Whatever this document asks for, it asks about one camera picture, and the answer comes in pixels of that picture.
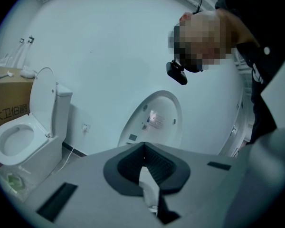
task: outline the toilet lid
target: toilet lid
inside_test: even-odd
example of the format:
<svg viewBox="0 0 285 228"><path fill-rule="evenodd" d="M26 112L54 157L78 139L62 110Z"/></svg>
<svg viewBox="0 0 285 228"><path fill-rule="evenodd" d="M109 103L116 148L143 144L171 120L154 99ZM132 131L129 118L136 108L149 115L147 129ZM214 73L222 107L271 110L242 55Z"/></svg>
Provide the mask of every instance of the toilet lid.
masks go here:
<svg viewBox="0 0 285 228"><path fill-rule="evenodd" d="M41 125L51 133L56 98L56 80L53 71L45 67L37 74L29 99L29 109Z"/></svg>
<svg viewBox="0 0 285 228"><path fill-rule="evenodd" d="M156 91L136 108L119 138L119 146L131 143L160 143L179 148L182 139L182 111L174 94Z"/></svg>

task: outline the person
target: person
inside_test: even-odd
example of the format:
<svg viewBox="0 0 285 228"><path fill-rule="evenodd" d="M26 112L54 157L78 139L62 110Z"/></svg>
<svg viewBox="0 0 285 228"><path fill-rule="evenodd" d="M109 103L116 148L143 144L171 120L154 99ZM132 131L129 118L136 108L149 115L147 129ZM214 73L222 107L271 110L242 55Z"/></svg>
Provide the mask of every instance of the person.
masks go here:
<svg viewBox="0 0 285 228"><path fill-rule="evenodd" d="M237 48L252 68L255 123L250 143L276 128L261 97L285 60L285 0L218 0L214 11L186 12L174 28L174 57L190 72Z"/></svg>

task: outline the cable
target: cable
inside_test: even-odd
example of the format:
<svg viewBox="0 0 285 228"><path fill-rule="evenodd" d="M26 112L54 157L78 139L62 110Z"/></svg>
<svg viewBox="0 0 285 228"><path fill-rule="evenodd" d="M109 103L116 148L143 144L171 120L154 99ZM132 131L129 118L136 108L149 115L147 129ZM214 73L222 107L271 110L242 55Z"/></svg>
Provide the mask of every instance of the cable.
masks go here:
<svg viewBox="0 0 285 228"><path fill-rule="evenodd" d="M82 131L82 137L84 136L84 133L85 133L85 132L86 132L86 129ZM67 159L66 159L66 162L65 162L65 163L63 164L63 166L56 172L56 174L57 174L58 172L60 172L60 170L61 170L62 168L64 168L64 166L66 165L68 159L70 158L70 156L71 156L73 150L77 147L77 145L79 144L79 141L80 141L80 140L81 140L81 138L78 139L78 141L77 141L77 143L74 145L74 147L73 147L71 153L68 155L68 157L67 157Z"/></svg>
<svg viewBox="0 0 285 228"><path fill-rule="evenodd" d="M199 4L198 4L198 6L196 7L196 10L195 10L195 12L194 12L193 14L199 13L200 6L201 6L201 3L202 3L202 2L203 2L203 0L199 0Z"/></svg>

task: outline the cardboard box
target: cardboard box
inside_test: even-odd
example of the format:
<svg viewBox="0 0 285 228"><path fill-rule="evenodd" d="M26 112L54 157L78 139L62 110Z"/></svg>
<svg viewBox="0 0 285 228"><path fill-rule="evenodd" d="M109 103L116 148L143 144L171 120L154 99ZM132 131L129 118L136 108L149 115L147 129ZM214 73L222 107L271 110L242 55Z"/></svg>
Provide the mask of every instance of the cardboard box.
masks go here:
<svg viewBox="0 0 285 228"><path fill-rule="evenodd" d="M29 97L34 81L21 77L21 69L18 68L0 67L0 74L6 74L8 70L14 76L0 78L0 126L29 114Z"/></svg>

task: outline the black clothing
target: black clothing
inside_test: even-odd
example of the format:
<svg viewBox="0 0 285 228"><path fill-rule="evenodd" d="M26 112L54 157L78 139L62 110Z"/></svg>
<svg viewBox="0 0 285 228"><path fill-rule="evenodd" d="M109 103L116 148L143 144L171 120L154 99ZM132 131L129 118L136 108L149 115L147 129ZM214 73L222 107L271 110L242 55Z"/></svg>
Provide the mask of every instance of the black clothing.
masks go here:
<svg viewBox="0 0 285 228"><path fill-rule="evenodd" d="M253 143L276 128L260 94L285 61L285 0L218 0L215 8L239 17L260 44L260 47L253 43L237 45L247 65L255 64L264 80L261 84L252 79L255 124L250 143Z"/></svg>

